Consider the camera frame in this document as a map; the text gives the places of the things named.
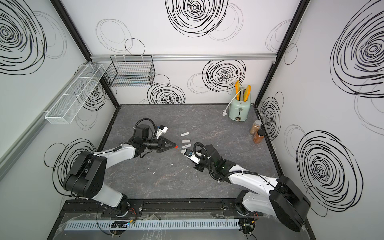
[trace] power cord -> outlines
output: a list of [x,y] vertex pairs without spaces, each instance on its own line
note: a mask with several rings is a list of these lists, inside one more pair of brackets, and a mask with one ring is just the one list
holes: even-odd
[[102,205],[103,205],[103,204],[100,204],[100,205],[99,205],[99,207],[97,208],[97,212],[96,212],[96,224],[97,224],[97,227],[98,227],[98,228],[100,229],[100,231],[102,231],[104,234],[113,237],[113,234],[104,232],[104,231],[101,229],[101,227],[99,226],[99,222],[97,221],[97,215],[99,214],[99,209],[100,209],[100,206],[102,206]]
[[232,103],[232,101],[235,99],[235,97],[240,93],[241,91],[239,91],[238,93],[236,93],[236,95],[232,98],[232,100],[229,102],[229,104],[227,105],[227,107],[225,108],[225,110],[223,111],[223,116],[226,116],[227,115],[227,108],[229,107],[229,105]]

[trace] glass jar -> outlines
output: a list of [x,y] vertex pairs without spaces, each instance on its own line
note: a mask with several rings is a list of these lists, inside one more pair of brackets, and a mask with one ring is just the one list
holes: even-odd
[[256,144],[260,143],[264,139],[264,135],[265,135],[264,130],[262,129],[258,130],[253,136],[253,142]]
[[260,129],[260,126],[262,125],[262,122],[260,120],[255,120],[251,130],[249,130],[249,133],[252,135],[255,135],[255,133]]

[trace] wire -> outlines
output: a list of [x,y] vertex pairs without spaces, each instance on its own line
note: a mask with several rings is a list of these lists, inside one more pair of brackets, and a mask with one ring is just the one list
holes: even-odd
[[99,207],[97,208],[97,212],[96,212],[96,224],[97,224],[97,227],[98,227],[98,228],[100,229],[100,231],[102,231],[104,234],[106,234],[106,235],[108,235],[108,236],[113,236],[113,234],[104,232],[104,231],[101,229],[101,227],[99,226],[99,222],[97,221],[97,215],[99,214],[100,206],[101,206],[101,205],[99,205]]
[[197,156],[198,158],[203,158],[204,156],[197,155],[197,152],[196,152],[197,146],[201,147],[202,150],[204,150],[204,152],[205,152],[205,155],[207,157],[207,169],[208,169],[209,175],[211,176],[211,178],[218,181],[218,178],[214,177],[214,175],[212,173],[211,156],[208,154],[207,149],[205,148],[205,146],[201,142],[195,142],[195,144],[193,145],[193,152],[194,152],[195,156]]
[[232,100],[229,102],[229,104],[227,105],[227,107],[225,108],[225,110],[223,111],[223,116],[225,116],[227,114],[227,109],[229,107],[229,105],[231,104],[231,102],[235,99],[235,97],[240,93],[241,91],[239,91],[238,93],[236,93],[236,95],[232,98]]
[[149,119],[149,118],[142,118],[142,119],[140,119],[140,120],[135,124],[134,130],[133,130],[133,136],[135,136],[135,133],[136,133],[136,127],[138,126],[138,124],[141,123],[141,122],[144,121],[144,120],[148,120],[148,121],[150,121],[150,122],[152,123],[153,129],[154,129],[152,138],[155,139],[155,138],[156,138],[156,132],[157,132],[156,125],[155,125],[155,123],[154,123],[151,119]]
[[260,178],[262,178],[266,182],[267,185],[271,185],[274,189],[276,188],[271,183],[269,183],[265,178],[263,178],[261,175],[259,175],[259,173],[251,172],[251,171],[242,171],[242,170],[235,170],[235,171],[232,171],[232,172],[228,173],[227,175],[225,175],[225,177],[223,179],[220,179],[220,182],[224,182],[232,174],[238,174],[238,173],[259,176]]
[[135,224],[136,223],[136,220],[137,220],[137,214],[136,214],[136,212],[135,212],[135,209],[134,208],[131,208],[132,210],[128,210],[128,211],[131,211],[131,212],[133,212],[134,214],[135,214],[135,220],[134,220],[134,222],[132,223],[132,224]]

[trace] black lid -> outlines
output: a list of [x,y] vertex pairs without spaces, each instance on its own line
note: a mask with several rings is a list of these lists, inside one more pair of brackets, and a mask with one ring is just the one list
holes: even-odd
[[259,130],[257,131],[257,134],[259,134],[259,136],[264,136],[264,135],[265,135],[265,132],[264,132],[263,129],[259,129]]

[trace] small white object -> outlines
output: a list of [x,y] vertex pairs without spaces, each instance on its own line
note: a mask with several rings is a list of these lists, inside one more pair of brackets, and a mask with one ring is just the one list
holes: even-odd
[[163,133],[165,134],[167,132],[167,130],[168,130],[167,127],[164,127],[162,130],[161,129],[157,129],[157,132],[156,132],[157,139],[159,139],[159,136],[162,135]]

